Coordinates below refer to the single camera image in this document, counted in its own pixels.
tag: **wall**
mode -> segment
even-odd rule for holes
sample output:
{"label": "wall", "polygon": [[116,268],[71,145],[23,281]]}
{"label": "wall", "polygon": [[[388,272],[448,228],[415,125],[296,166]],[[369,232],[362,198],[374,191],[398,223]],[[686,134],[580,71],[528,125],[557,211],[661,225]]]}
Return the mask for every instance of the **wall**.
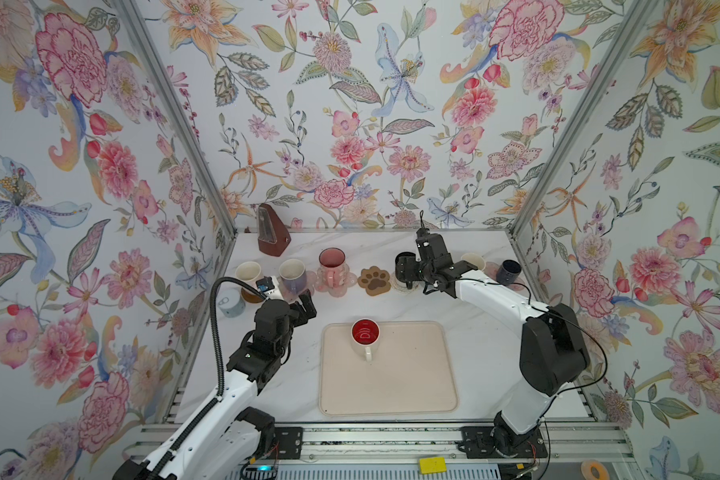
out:
{"label": "wall", "polygon": [[3,480],[112,477],[228,242],[141,65],[106,0],[0,1]]}
{"label": "wall", "polygon": [[240,226],[507,226],[624,0],[139,7]]}
{"label": "wall", "polygon": [[520,243],[647,477],[720,480],[720,0],[647,25]]}

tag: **table top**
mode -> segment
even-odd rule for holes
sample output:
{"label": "table top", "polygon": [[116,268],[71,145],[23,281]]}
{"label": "table top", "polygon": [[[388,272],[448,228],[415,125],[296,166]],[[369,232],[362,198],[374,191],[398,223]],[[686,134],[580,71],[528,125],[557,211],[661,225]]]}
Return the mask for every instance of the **table top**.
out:
{"label": "table top", "polygon": [[[500,264],[515,259],[503,231],[451,231],[442,234],[454,260],[474,252],[486,261]],[[307,270],[319,266],[318,255],[335,246],[344,250],[350,271],[360,276],[363,269],[378,266],[394,276],[394,258],[403,251],[415,251],[413,232],[342,232],[291,233],[292,241],[280,257],[259,251],[256,234],[240,234],[226,274],[245,261],[262,266],[265,276],[277,274],[285,260],[297,258]],[[229,283],[222,289],[231,288]],[[382,420],[478,420],[492,419],[506,405],[518,380],[522,379],[518,359],[520,340],[499,322],[492,321],[470,303],[444,293],[424,296],[419,287],[412,292],[391,288],[389,292],[369,296],[355,285],[340,298],[328,293],[312,297],[317,317],[293,333],[291,359],[282,366],[252,406],[273,415],[278,422],[336,422]],[[224,360],[238,347],[246,332],[253,330],[253,315],[259,304],[248,304],[243,314],[227,318],[218,311],[218,324]],[[459,406],[452,412],[402,416],[323,415],[318,407],[321,340],[323,329],[337,322],[355,322],[370,318],[377,322],[430,320],[442,324]],[[182,422],[198,407],[216,385],[216,367],[210,328],[204,332],[200,350],[186,385],[176,421]],[[586,417],[576,391],[564,393],[547,413],[548,418]]]}

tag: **paw-shaped coaster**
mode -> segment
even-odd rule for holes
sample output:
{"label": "paw-shaped coaster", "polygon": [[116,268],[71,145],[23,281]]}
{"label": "paw-shaped coaster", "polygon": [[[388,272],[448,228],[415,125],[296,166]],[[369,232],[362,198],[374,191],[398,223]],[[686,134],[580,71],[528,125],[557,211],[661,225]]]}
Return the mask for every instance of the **paw-shaped coaster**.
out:
{"label": "paw-shaped coaster", "polygon": [[371,268],[364,268],[360,273],[358,284],[361,288],[365,289],[365,293],[370,296],[381,295],[382,293],[389,292],[392,288],[392,284],[389,283],[389,272],[382,270],[377,266]]}

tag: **yellow block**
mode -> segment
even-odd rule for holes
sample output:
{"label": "yellow block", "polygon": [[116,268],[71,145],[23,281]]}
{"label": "yellow block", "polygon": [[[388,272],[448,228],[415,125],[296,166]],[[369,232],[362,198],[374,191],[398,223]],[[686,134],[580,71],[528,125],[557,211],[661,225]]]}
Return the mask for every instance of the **yellow block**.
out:
{"label": "yellow block", "polygon": [[422,470],[422,475],[427,475],[428,473],[443,473],[447,470],[445,467],[445,458],[442,457],[422,458],[418,461],[418,464]]}

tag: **orange lily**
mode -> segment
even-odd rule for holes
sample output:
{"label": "orange lily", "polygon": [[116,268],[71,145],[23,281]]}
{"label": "orange lily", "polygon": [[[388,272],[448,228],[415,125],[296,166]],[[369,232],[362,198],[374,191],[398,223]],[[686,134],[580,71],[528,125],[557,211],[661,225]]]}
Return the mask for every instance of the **orange lily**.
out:
{"label": "orange lily", "polygon": [[230,175],[230,180],[226,182],[226,185],[224,185],[224,188],[227,188],[230,186],[230,183],[232,180],[234,180],[235,175],[240,175],[241,178],[244,178],[246,175],[249,175],[248,183],[250,184],[251,180],[253,181],[253,188],[251,188],[250,193],[248,193],[248,196],[250,197],[251,194],[253,194],[253,191],[256,189],[256,172],[259,172],[260,174],[269,175],[270,177],[274,178],[284,178],[280,175],[273,174],[271,172],[268,172],[262,168],[263,165],[270,164],[271,161],[261,162],[260,164],[254,164],[253,163],[253,153],[251,153],[251,147],[248,145],[248,140],[246,140],[245,137],[242,138],[246,142],[246,150],[248,150],[248,165],[246,165],[243,168],[239,168],[235,171],[233,171]]}
{"label": "orange lily", "polygon": [[569,192],[565,188],[560,188],[560,187],[557,187],[554,190],[552,190],[551,192],[549,192],[547,195],[552,195],[553,193],[557,192],[557,199],[562,200],[562,203],[557,206],[552,206],[551,207],[552,210],[554,210],[556,208],[559,208],[559,210],[556,211],[555,213],[549,214],[547,216],[560,215],[566,210],[568,205],[570,205],[570,209],[574,213],[574,223],[576,223],[576,228],[579,229],[579,231],[581,231],[581,227],[579,227],[579,219],[576,217],[576,204],[583,205],[585,208],[586,208],[586,204],[583,201],[579,200],[579,198],[576,196],[576,194],[579,193],[579,190],[584,188],[586,181],[592,176],[592,172],[594,172],[594,171],[595,171],[595,166],[593,165],[592,170],[590,170],[589,174],[586,176],[584,181],[581,182],[581,184],[578,187],[576,187],[574,189],[574,191],[572,191],[572,192]]}

